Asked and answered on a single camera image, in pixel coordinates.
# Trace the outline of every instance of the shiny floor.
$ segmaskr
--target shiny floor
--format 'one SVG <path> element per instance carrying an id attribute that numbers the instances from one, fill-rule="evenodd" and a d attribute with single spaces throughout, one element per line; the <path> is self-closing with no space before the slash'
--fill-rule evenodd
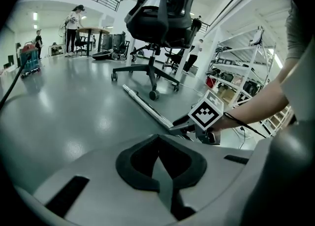
<path id="1" fill-rule="evenodd" d="M 137 63 L 147 63 L 138 59 Z M 161 78 L 158 101 L 149 99 L 151 84 L 144 72 L 110 75 L 113 61 L 64 57 L 42 61 L 42 70 L 19 79 L 0 113 L 0 152 L 15 185 L 31 194 L 51 174 L 90 150 L 165 130 L 123 90 L 127 84 L 170 121 L 190 110 L 205 84 L 183 74 L 179 92 Z M 2 97 L 16 71 L 0 77 Z M 224 131 L 222 145 L 239 147 L 242 140 L 233 130 Z M 246 141 L 244 149 L 252 149 Z"/>

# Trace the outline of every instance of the black pants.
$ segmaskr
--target black pants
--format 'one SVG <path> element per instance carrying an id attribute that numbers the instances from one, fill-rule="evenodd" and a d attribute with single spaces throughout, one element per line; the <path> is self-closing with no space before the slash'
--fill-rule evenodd
<path id="1" fill-rule="evenodd" d="M 41 51 L 41 48 L 40 48 L 40 46 L 37 46 L 36 48 L 38 49 L 38 58 L 40 59 L 40 51 Z"/>
<path id="2" fill-rule="evenodd" d="M 67 29 L 67 45 L 66 45 L 66 52 L 69 53 L 69 43 L 71 40 L 71 52 L 74 50 L 74 41 L 75 35 L 77 33 L 76 29 Z"/>
<path id="3" fill-rule="evenodd" d="M 192 65 L 195 63 L 195 61 L 197 60 L 198 56 L 197 55 L 190 55 L 189 59 L 187 61 L 187 63 L 184 66 L 184 70 L 186 72 L 188 72 L 190 70 L 190 68 L 192 67 Z"/>

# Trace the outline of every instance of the chair caster wheel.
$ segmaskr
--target chair caster wheel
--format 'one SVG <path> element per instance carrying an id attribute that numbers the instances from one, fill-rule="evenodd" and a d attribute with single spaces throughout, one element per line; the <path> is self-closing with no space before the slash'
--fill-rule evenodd
<path id="1" fill-rule="evenodd" d="M 117 81 L 118 76 L 116 73 L 112 73 L 111 78 L 112 78 L 112 82 L 114 81 L 114 79 Z"/>
<path id="2" fill-rule="evenodd" d="M 179 91 L 179 85 L 178 85 L 178 84 L 176 84 L 176 85 L 174 86 L 174 91 Z"/>
<path id="3" fill-rule="evenodd" d="M 157 100 L 159 98 L 159 91 L 152 90 L 152 91 L 150 91 L 149 96 L 150 96 L 151 100 L 153 100 L 153 101 Z"/>

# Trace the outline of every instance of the cart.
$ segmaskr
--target cart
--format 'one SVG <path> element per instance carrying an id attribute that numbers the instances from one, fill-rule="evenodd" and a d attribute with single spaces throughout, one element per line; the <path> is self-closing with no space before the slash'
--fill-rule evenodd
<path id="1" fill-rule="evenodd" d="M 27 42 L 25 43 L 24 48 L 22 49 L 21 64 L 23 64 L 25 60 L 29 58 L 30 55 L 31 55 L 30 59 L 27 61 L 24 69 L 22 70 L 22 73 L 21 73 L 22 79 L 30 74 L 40 71 L 38 58 L 37 58 L 38 49 L 35 48 L 32 42 Z"/>

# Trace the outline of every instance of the table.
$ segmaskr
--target table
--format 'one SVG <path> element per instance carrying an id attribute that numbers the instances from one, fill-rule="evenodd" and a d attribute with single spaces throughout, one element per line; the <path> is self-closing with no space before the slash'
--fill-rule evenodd
<path id="1" fill-rule="evenodd" d="M 102 34 L 109 34 L 109 31 L 106 31 L 102 28 L 96 28 L 96 27 L 84 27 L 77 30 L 78 32 L 87 33 L 88 34 L 88 44 L 87 44 L 87 56 L 90 55 L 90 38 L 91 34 L 99 34 L 98 38 L 98 48 L 97 51 L 100 52 L 100 43 L 102 39 Z"/>
<path id="2" fill-rule="evenodd" d="M 51 49 L 54 47 L 63 47 L 63 53 L 65 53 L 65 44 L 53 45 L 48 47 L 48 57 L 51 57 Z"/>

